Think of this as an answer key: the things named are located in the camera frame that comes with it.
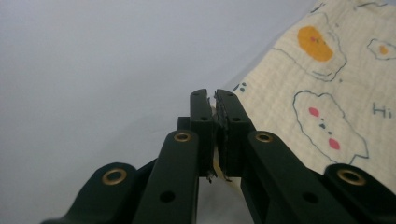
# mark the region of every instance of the gray surface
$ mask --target gray surface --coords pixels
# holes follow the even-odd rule
[[[0,223],[62,216],[99,167],[139,168],[189,114],[231,90],[313,0],[0,3]],[[249,223],[221,180],[198,223]]]

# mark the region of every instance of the fabric cloth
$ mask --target fabric cloth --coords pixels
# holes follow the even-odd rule
[[[396,7],[318,1],[233,90],[310,169],[360,167],[396,192]]]

